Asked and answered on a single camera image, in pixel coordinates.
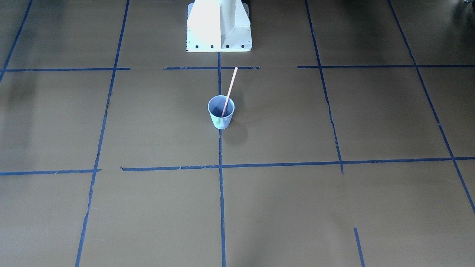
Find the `white pedestal column base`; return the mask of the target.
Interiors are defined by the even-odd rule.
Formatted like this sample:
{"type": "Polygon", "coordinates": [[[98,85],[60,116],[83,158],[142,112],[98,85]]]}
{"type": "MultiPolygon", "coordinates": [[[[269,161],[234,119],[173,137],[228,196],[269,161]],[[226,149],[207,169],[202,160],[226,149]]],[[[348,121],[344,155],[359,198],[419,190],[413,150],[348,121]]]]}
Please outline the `white pedestal column base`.
{"type": "Polygon", "coordinates": [[[248,52],[252,34],[247,0],[195,0],[188,5],[186,51],[248,52]]]}

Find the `blue ribbed cup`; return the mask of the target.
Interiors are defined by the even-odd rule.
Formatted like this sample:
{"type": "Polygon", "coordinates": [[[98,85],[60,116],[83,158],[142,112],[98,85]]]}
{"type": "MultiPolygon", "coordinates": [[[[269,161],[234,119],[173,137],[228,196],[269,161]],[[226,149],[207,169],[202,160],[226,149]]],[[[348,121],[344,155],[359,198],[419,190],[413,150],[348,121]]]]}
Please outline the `blue ribbed cup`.
{"type": "Polygon", "coordinates": [[[231,98],[227,96],[214,96],[207,104],[207,110],[213,125],[223,130],[229,127],[235,110],[235,104],[231,98]]]}

